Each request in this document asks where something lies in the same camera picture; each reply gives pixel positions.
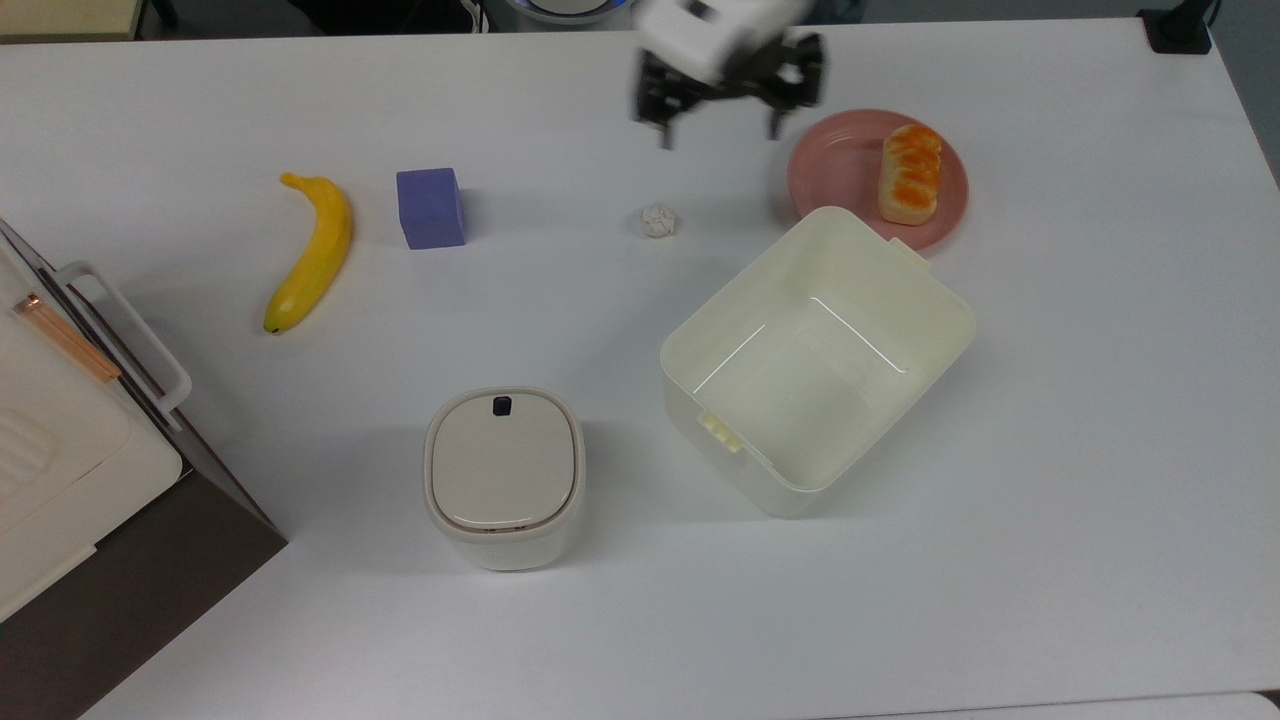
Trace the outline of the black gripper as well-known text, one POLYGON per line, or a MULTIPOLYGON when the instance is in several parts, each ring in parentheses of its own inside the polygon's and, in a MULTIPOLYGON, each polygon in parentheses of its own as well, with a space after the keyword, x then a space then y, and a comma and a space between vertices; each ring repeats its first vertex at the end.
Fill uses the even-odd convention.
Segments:
POLYGON ((724 76, 700 83, 641 50, 634 88, 634 120, 655 129, 659 147, 675 146, 673 123, 700 101, 756 97, 769 109, 768 137, 777 140, 785 119, 797 109, 820 102, 826 77, 822 35, 777 38, 769 53, 732 56, 724 76))

